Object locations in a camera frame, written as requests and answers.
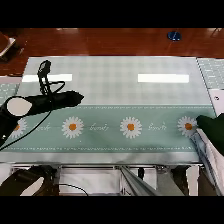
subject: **robotic arm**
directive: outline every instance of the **robotic arm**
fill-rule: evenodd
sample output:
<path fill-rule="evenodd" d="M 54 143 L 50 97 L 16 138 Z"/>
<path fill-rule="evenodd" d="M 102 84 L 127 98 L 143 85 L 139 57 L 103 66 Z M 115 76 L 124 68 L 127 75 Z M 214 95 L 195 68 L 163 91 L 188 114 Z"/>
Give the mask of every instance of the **robotic arm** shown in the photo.
<path fill-rule="evenodd" d="M 67 91 L 58 93 L 58 91 L 64 87 L 65 82 L 59 81 L 49 83 L 47 74 L 50 72 L 50 66 L 50 61 L 46 60 L 42 62 L 37 73 L 42 95 L 28 97 L 13 96 L 8 98 L 1 106 L 0 146 L 5 143 L 13 130 L 16 128 L 19 119 L 30 115 L 49 112 L 49 114 L 45 117 L 46 119 L 52 110 L 65 107 L 75 107 L 81 103 L 81 100 L 84 98 L 84 96 L 78 92 Z M 52 92 L 50 86 L 60 83 L 62 85 L 56 91 Z M 31 130 L 29 134 L 34 131 L 45 119 L 43 119 L 33 130 Z"/>

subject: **blue round object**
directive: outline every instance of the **blue round object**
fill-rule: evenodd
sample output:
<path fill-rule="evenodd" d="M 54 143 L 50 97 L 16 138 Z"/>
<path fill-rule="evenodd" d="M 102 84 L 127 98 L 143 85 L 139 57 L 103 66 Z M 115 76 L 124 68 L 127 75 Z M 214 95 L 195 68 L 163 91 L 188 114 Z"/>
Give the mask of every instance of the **blue round object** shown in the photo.
<path fill-rule="evenodd" d="M 173 41 L 181 40 L 181 34 L 180 34 L 179 32 L 176 32 L 176 31 L 169 32 L 169 33 L 167 34 L 167 37 L 168 37 L 170 40 L 173 40 Z"/>

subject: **daisy print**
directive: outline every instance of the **daisy print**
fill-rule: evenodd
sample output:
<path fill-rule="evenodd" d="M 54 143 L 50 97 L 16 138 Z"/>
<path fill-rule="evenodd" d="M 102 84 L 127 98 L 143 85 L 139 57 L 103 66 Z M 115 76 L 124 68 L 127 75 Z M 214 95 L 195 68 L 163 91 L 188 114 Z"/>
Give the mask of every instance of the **daisy print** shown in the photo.
<path fill-rule="evenodd" d="M 179 119 L 177 127 L 179 128 L 178 130 L 182 132 L 182 135 L 191 137 L 196 131 L 197 121 L 194 118 L 185 116 Z"/>
<path fill-rule="evenodd" d="M 26 125 L 26 120 L 25 119 L 20 119 L 18 121 L 18 125 L 16 126 L 16 128 L 14 129 L 14 131 L 12 132 L 12 134 L 10 135 L 11 138 L 17 138 L 19 137 L 20 135 L 23 134 L 23 131 L 25 131 L 27 128 L 27 125 Z"/>
<path fill-rule="evenodd" d="M 120 125 L 121 129 L 120 131 L 123 132 L 123 135 L 126 136 L 126 138 L 135 138 L 136 136 L 139 136 L 141 134 L 142 125 L 140 121 L 134 117 L 126 117 L 123 119 Z"/>
<path fill-rule="evenodd" d="M 63 122 L 62 131 L 66 138 L 71 139 L 82 134 L 83 126 L 83 121 L 78 117 L 69 117 L 65 122 Z"/>

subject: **brown floor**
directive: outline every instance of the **brown floor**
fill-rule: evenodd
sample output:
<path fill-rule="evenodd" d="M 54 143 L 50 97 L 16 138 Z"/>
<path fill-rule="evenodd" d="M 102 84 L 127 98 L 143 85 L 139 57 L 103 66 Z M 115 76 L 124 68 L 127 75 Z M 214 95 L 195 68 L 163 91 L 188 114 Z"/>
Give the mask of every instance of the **brown floor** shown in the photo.
<path fill-rule="evenodd" d="M 167 33 L 178 30 L 182 40 Z M 23 74 L 28 57 L 65 55 L 146 55 L 224 58 L 224 29 L 218 28 L 20 28 L 1 29 L 16 36 L 20 49 L 0 62 L 0 75 Z"/>

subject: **yellow flower center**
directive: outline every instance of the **yellow flower center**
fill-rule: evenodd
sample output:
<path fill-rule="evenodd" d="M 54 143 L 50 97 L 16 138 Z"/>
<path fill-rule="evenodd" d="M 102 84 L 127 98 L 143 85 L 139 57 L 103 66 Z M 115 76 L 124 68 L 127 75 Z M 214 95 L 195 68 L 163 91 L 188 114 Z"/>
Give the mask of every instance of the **yellow flower center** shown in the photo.
<path fill-rule="evenodd" d="M 14 129 L 14 131 L 18 131 L 20 128 L 19 124 L 16 126 L 16 128 Z"/>
<path fill-rule="evenodd" d="M 190 131 L 192 130 L 193 127 L 192 127 L 192 124 L 186 123 L 185 128 Z"/>
<path fill-rule="evenodd" d="M 133 124 L 128 124 L 128 130 L 133 131 L 135 129 L 135 126 Z"/>
<path fill-rule="evenodd" d="M 70 125 L 69 125 L 69 129 L 70 129 L 71 131 L 74 131 L 74 130 L 76 129 L 76 124 L 70 124 Z"/>

